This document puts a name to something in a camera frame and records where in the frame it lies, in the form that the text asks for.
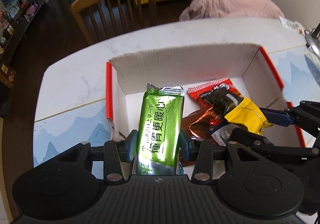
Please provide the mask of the silver desk lamp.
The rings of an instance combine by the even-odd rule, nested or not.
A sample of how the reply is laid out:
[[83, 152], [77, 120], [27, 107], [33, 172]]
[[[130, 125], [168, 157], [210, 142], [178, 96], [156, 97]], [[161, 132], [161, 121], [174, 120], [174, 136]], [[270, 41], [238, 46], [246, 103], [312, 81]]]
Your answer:
[[320, 58], [320, 49], [319, 49], [319, 32], [320, 24], [317, 25], [313, 30], [304, 30], [306, 46], [315, 54], [317, 58]]

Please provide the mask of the red cardboard box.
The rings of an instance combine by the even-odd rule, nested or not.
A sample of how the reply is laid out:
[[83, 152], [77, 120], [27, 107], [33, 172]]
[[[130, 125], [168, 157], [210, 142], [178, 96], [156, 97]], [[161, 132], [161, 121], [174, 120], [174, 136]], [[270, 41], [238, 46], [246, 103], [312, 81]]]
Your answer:
[[225, 146], [233, 130], [300, 147], [284, 84], [262, 47], [197, 45], [125, 54], [106, 64], [107, 117], [137, 130], [137, 154], [173, 156], [183, 136]]

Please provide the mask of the black snack packet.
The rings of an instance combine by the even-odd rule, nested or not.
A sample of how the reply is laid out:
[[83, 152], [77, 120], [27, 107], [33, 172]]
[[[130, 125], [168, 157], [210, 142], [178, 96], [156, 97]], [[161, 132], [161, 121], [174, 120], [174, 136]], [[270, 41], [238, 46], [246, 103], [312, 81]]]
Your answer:
[[210, 91], [200, 94], [200, 98], [212, 105], [220, 115], [226, 115], [244, 100], [239, 91], [226, 85], [215, 86]]

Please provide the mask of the yellow snack packet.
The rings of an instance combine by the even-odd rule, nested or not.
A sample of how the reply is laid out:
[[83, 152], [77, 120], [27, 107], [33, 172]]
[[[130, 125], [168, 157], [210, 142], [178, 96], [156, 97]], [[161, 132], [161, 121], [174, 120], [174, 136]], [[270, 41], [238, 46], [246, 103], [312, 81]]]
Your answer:
[[233, 110], [225, 115], [232, 124], [240, 125], [249, 132], [262, 135], [266, 128], [272, 127], [262, 111], [248, 97], [244, 98]]

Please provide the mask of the dark tv cabinet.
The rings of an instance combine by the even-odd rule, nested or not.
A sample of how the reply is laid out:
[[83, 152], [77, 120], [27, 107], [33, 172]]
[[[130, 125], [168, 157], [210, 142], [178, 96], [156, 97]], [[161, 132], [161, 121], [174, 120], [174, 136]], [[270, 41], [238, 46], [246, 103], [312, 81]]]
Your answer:
[[2, 46], [1, 60], [10, 61], [19, 42], [25, 37], [25, 32], [31, 25], [31, 22], [45, 3], [46, 0], [29, 0], [27, 6], [18, 11], [13, 19], [13, 23], [10, 24], [13, 31], [10, 33], [8, 27], [3, 30], [2, 37], [5, 39], [5, 44]]

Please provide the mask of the green snack bar packet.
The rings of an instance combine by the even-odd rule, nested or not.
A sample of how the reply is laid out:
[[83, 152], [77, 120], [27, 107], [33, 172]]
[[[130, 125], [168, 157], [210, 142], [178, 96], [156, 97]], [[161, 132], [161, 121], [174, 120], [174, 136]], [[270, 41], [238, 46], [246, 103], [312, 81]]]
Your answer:
[[177, 174], [183, 107], [183, 87], [147, 85], [139, 119], [137, 175]]

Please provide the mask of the brown gift bag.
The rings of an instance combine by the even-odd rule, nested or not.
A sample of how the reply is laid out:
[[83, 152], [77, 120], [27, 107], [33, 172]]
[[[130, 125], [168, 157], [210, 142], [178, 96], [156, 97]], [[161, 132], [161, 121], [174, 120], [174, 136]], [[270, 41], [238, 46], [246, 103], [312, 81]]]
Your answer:
[[8, 88], [12, 88], [15, 83], [16, 72], [5, 62], [1, 63], [0, 80]]

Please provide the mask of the pink jacket on chair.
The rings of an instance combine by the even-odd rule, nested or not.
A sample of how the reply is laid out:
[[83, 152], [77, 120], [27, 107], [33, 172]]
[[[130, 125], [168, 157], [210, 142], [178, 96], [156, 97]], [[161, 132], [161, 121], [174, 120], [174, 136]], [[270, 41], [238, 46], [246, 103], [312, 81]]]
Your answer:
[[278, 19], [284, 13], [271, 0], [193, 0], [180, 14], [180, 21], [206, 18]]

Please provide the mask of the white blue snack packet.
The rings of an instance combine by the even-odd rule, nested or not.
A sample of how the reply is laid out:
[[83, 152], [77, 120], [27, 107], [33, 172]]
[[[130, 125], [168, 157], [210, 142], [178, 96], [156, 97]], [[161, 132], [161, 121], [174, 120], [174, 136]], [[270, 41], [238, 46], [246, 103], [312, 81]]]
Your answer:
[[219, 146], [225, 146], [235, 128], [247, 130], [247, 128], [241, 124], [223, 123], [209, 130], [209, 134]]

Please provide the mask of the red snack packet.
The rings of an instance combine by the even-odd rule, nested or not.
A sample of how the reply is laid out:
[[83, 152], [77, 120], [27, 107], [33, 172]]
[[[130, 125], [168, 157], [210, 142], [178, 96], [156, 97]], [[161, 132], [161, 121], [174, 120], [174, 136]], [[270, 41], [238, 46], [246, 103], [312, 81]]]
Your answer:
[[225, 95], [229, 92], [234, 94], [238, 100], [244, 98], [228, 77], [214, 79], [197, 86], [188, 87], [189, 97], [199, 105], [200, 108], [208, 108], [210, 105], [213, 105], [217, 94]]

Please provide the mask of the brown foil snack packet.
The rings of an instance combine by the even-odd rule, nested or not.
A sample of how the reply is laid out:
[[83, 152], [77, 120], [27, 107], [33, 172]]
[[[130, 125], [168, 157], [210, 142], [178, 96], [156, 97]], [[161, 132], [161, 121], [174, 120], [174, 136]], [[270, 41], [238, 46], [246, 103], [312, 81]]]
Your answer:
[[224, 121], [213, 106], [194, 111], [182, 119], [181, 129], [191, 137], [212, 139], [211, 132]]

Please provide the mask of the wooden dining chair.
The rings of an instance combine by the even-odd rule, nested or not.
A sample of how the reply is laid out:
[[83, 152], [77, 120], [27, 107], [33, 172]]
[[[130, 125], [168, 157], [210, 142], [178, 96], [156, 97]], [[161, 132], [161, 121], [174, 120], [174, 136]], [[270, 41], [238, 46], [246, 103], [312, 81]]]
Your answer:
[[70, 11], [87, 45], [157, 25], [156, 0], [75, 0]]

